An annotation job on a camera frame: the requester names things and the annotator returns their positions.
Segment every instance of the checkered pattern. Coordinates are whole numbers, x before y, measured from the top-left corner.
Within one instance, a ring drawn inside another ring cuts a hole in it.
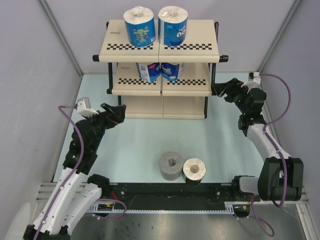
[[[196,43],[196,44],[181,44],[179,46],[165,46],[164,49],[172,50],[212,50],[212,44]]]
[[[207,85],[205,79],[178,79],[176,81],[168,81],[167,85]]]
[[[119,78],[119,84],[128,84],[128,85],[156,85],[156,81],[148,82],[143,81],[142,79],[137,78]]]
[[[111,44],[111,43],[108,43],[108,46],[106,47],[107,50],[152,50],[154,49],[154,44],[152,43],[151,45],[149,46],[145,46],[145,47],[137,47],[137,46],[133,46],[131,44]]]

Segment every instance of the black shelf frame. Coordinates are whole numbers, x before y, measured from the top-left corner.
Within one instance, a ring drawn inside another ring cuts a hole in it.
[[[109,22],[106,23],[106,30],[108,30]],[[215,37],[216,41],[218,42],[218,32],[219,32],[219,22],[214,22],[214,31],[215,31]],[[92,57],[94,62],[99,62],[99,55],[93,55]],[[221,55],[219,59],[219,63],[225,63],[229,60],[229,57],[227,55]],[[211,89],[213,84],[216,82],[216,63],[211,63]],[[113,79],[113,63],[108,62],[108,80],[109,80],[109,88],[106,90],[107,94],[112,94],[112,89],[114,88],[114,79]],[[209,97],[204,97],[204,119],[208,116],[208,100]],[[122,96],[118,95],[118,105],[122,104]]]

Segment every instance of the white wall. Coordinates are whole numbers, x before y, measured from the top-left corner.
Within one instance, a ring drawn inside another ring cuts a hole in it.
[[[81,82],[36,0],[0,2],[0,239],[50,180]]]
[[[303,1],[264,69],[284,78],[292,91],[291,108],[276,124],[281,143],[304,163],[303,183],[320,229],[320,1]],[[278,80],[262,78],[274,118],[285,109],[288,94]]]
[[[106,63],[93,62],[106,34],[106,22],[122,19],[137,5],[150,8],[158,18],[161,8],[180,6],[189,19],[220,23],[218,47],[229,62],[219,72],[249,72],[259,68],[294,0],[47,0],[84,73],[106,73]]]

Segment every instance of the black end cap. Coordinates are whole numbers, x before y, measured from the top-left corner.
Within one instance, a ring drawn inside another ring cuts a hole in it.
[[[221,55],[219,59],[219,63],[226,63],[229,61],[229,56],[228,55]]]
[[[92,60],[93,60],[94,62],[100,62],[100,60],[99,60],[99,55],[93,55],[93,56],[92,56]]]

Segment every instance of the toilet paper roll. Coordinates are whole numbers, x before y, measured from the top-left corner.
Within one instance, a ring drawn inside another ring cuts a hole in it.
[[[178,80],[184,73],[185,64],[184,63],[161,63],[161,74],[164,78],[169,81]]]
[[[161,174],[166,180],[176,180],[184,166],[184,159],[179,153],[168,151],[163,154],[159,160]]]
[[[153,82],[157,80],[160,75],[160,63],[159,62],[136,62],[136,68],[138,69],[139,77],[147,82]]]
[[[206,175],[206,165],[199,158],[191,158],[183,165],[183,179],[187,184],[197,185]]]
[[[146,47],[156,40],[154,13],[146,7],[136,6],[123,15],[129,42]]]
[[[186,39],[188,12],[178,6],[166,6],[158,14],[160,43],[178,46]]]

